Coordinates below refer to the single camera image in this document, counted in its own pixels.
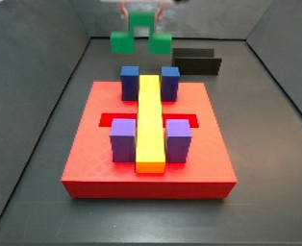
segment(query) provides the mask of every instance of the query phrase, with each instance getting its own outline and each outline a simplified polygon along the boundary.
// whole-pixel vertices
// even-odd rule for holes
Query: dark blue block
[[[120,72],[121,79],[121,100],[138,101],[139,98],[139,66],[123,66]]]
[[[136,120],[115,119],[111,131],[113,162],[135,162]]]
[[[178,67],[162,67],[162,101],[176,102],[180,72]]]
[[[191,138],[188,120],[168,119],[166,127],[166,159],[168,163],[186,163]]]

